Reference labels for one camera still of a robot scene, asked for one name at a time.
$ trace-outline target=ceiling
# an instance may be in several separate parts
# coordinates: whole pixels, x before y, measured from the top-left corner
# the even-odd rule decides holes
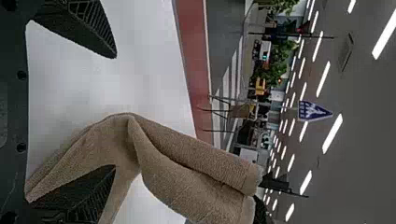
[[[334,117],[310,123],[301,143],[301,122],[296,123],[291,136],[288,135],[290,127],[286,134],[277,135],[282,146],[288,146],[284,160],[278,163],[281,174],[287,172],[290,158],[295,154],[289,173],[295,191],[299,191],[310,170],[313,176],[305,192],[309,199],[271,195],[271,210],[274,199],[279,200],[273,213],[279,220],[284,220],[290,205],[295,204],[289,223],[394,223],[391,204],[396,202],[396,180],[393,178],[396,34],[390,37],[377,60],[372,51],[396,2],[384,0],[379,4],[357,0],[351,14],[347,13],[348,6],[349,0],[328,1],[326,7],[322,0],[316,1],[313,10],[313,15],[318,11],[315,33],[323,31],[336,38],[322,40],[314,63],[312,56],[318,40],[305,40],[302,57],[295,64],[298,74],[302,58],[306,58],[302,77],[296,78],[287,98],[296,92],[299,99],[306,82],[304,100],[323,105],[334,112]],[[342,72],[338,60],[345,50],[349,33],[354,46]],[[327,62],[331,67],[318,98],[316,92]],[[344,122],[323,155],[322,145],[339,114]],[[296,114],[288,110],[281,117],[288,119],[290,124]],[[281,152],[276,154],[278,161]]]

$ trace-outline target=red stripe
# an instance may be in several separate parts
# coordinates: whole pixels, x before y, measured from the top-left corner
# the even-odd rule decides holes
[[[204,3],[200,0],[176,0],[178,25],[183,48],[187,87],[197,138],[212,144],[211,114],[199,108],[210,108],[206,58]]]

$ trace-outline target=beige towel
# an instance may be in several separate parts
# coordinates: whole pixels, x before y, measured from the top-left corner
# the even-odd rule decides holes
[[[260,166],[135,114],[86,128],[32,175],[26,197],[32,202],[108,164],[117,172],[100,224],[113,222],[140,173],[159,200],[194,223],[253,222]]]

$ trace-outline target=ceiling light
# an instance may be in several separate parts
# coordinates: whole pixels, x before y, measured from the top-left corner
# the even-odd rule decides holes
[[[303,74],[304,66],[305,66],[305,58],[303,58],[303,62],[301,63],[300,73],[298,74],[298,79],[300,79],[301,75]]]
[[[385,27],[384,31],[382,32],[382,35],[379,37],[378,42],[376,42],[375,47],[373,49],[372,54],[376,60],[378,59],[384,47],[387,45],[395,28],[396,28],[396,9],[393,11],[393,14],[390,17],[387,26]]]
[[[290,101],[290,108],[293,107],[294,105],[294,99],[296,98],[296,92],[294,92],[293,96],[291,97],[291,101]]]
[[[280,148],[282,147],[282,143],[279,143],[279,147],[277,148],[277,153],[280,152]]]
[[[296,78],[296,72],[293,73],[293,78],[291,79],[290,87],[293,88],[294,79]]]
[[[279,125],[279,130],[280,130],[280,131],[282,130],[282,126],[283,126],[283,120],[280,121],[280,125]]]
[[[326,67],[324,68],[322,78],[319,82],[318,89],[317,89],[317,97],[320,96],[320,92],[323,88],[324,81],[326,81],[327,75],[329,74],[330,65],[331,65],[330,62],[327,62]]]
[[[282,152],[282,156],[280,157],[280,159],[283,161],[283,158],[285,158],[285,154],[286,154],[286,150],[288,149],[288,146],[284,146],[283,147],[283,152]]]
[[[319,51],[319,47],[320,47],[323,35],[324,35],[323,31],[320,31],[320,35],[319,35],[319,39],[318,39],[318,42],[317,42],[317,46],[315,47],[315,51],[314,51],[314,56],[312,56],[312,63],[314,63],[315,60],[317,59],[318,51]]]
[[[351,14],[353,7],[355,7],[356,0],[350,0],[349,7],[347,8],[347,13]]]
[[[283,133],[286,132],[287,128],[288,128],[288,121],[286,120],[285,125],[283,126]]]
[[[301,54],[303,53],[304,43],[305,43],[305,40],[303,39],[303,41],[301,41],[300,51],[298,52],[298,59],[301,59]]]
[[[277,199],[275,199],[274,204],[273,204],[273,211],[276,210],[276,206],[277,206]]]
[[[289,136],[291,136],[291,134],[293,133],[295,123],[296,123],[296,119],[293,119],[293,121],[291,122],[291,125],[290,125]]]
[[[309,171],[308,174],[305,177],[305,180],[303,184],[300,187],[300,194],[304,195],[306,188],[308,187],[309,182],[311,182],[312,179],[312,171]]]
[[[300,95],[300,101],[302,101],[303,99],[304,99],[304,96],[305,96],[305,91],[306,91],[306,82],[304,83],[304,86],[303,86],[303,90],[301,91],[301,95]]]
[[[311,21],[312,12],[314,11],[315,0],[312,0],[311,9],[309,10],[308,20]]]
[[[289,98],[288,99],[286,99],[286,104],[285,104],[285,111],[286,111],[286,108],[289,106]]]
[[[298,39],[297,39],[297,42],[296,42],[297,44],[300,44],[301,36],[302,36],[302,35],[299,35],[299,36],[298,36]]]
[[[289,87],[290,87],[290,81],[288,81],[288,86],[286,87],[286,94],[288,94],[288,92],[289,92]]]
[[[295,160],[295,158],[296,158],[296,156],[295,156],[295,154],[293,154],[293,155],[291,156],[291,159],[290,159],[290,161],[289,161],[289,165],[288,165],[288,172],[290,172],[290,170],[291,170],[291,167],[293,167],[293,164],[294,164],[294,160]]]
[[[280,166],[276,168],[275,179],[279,176]]]
[[[265,203],[266,205],[268,205],[268,204],[270,204],[270,202],[271,202],[271,197],[270,196],[268,196],[268,198],[267,198],[267,202]]]
[[[303,142],[303,138],[304,138],[304,135],[305,135],[307,127],[308,127],[308,122],[306,121],[306,122],[304,122],[304,126],[303,126],[303,128],[301,129],[301,132],[300,132],[300,142]]]
[[[294,58],[293,58],[293,63],[291,64],[291,71],[294,70],[294,65],[296,64],[296,59],[297,59],[297,57],[294,56]]]
[[[314,22],[312,23],[312,27],[311,27],[311,34],[313,34],[315,32],[315,27],[317,26],[318,16],[319,16],[319,11],[317,11],[317,13],[315,13]]]
[[[329,150],[329,147],[332,144],[332,140],[337,135],[338,130],[340,129],[342,124],[343,124],[343,115],[340,114],[338,115],[338,118],[335,120],[335,123],[329,132],[329,135],[327,136],[326,140],[323,143],[323,147],[322,147],[323,154],[326,154],[327,150]]]
[[[293,212],[294,212],[294,203],[290,206],[288,212],[286,213],[286,216],[285,216],[286,222],[288,222],[290,220],[291,215],[293,215]]]

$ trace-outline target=blue sign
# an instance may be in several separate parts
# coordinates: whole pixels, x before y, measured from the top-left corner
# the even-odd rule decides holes
[[[300,101],[298,104],[299,121],[317,121],[321,119],[329,119],[332,112],[308,101]]]

